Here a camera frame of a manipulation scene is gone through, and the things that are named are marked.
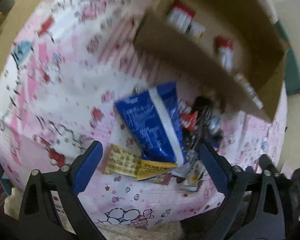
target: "red and white package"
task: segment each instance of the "red and white package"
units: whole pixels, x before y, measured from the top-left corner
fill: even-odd
[[[223,36],[217,36],[215,38],[215,46],[221,65],[230,73],[233,62],[233,42]]]
[[[181,125],[184,128],[188,129],[190,132],[194,132],[196,130],[195,124],[197,122],[197,118],[198,118],[198,111],[189,114],[180,114]]]
[[[168,16],[168,22],[182,34],[185,34],[194,16],[195,12],[191,8],[181,1],[175,0]]]

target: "blue plastic package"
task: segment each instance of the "blue plastic package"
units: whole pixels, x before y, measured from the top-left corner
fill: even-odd
[[[149,179],[186,160],[176,83],[167,83],[115,103],[142,148],[137,180]]]

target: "pink tablecloth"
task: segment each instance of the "pink tablecloth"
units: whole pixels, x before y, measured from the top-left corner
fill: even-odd
[[[140,154],[114,111],[114,100],[167,81],[177,81],[179,98],[189,104],[202,90],[199,82],[153,56],[137,56],[132,40],[150,3],[44,0],[36,8],[16,37],[0,79],[0,162],[16,187],[25,189],[33,169],[56,171],[71,163],[94,139],[103,144],[104,156],[79,199],[95,223],[153,225],[222,202],[209,178],[191,193],[175,178],[164,186],[102,174],[111,143]],[[263,153],[277,164],[286,114],[284,86],[273,124],[243,112],[224,114],[219,154],[242,168],[257,169]],[[57,208],[62,212],[61,203]]]

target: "open brown box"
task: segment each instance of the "open brown box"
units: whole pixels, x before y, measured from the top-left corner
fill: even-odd
[[[285,50],[257,0],[180,0],[196,12],[194,21],[205,27],[196,41],[167,23],[174,0],[154,0],[135,37],[135,47],[151,52],[186,71],[223,96],[236,110],[272,122],[284,77]],[[249,80],[264,107],[218,62],[213,39],[234,41],[234,67]]]

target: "green object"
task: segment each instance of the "green object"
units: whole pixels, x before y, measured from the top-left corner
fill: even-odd
[[[274,26],[276,26],[282,38],[285,41],[289,42],[289,37],[285,29],[283,28],[282,23],[280,21],[277,21]],[[288,45],[287,51],[284,81],[286,83],[288,96],[300,94],[300,69],[296,59],[296,55],[294,54],[293,48],[290,44]]]

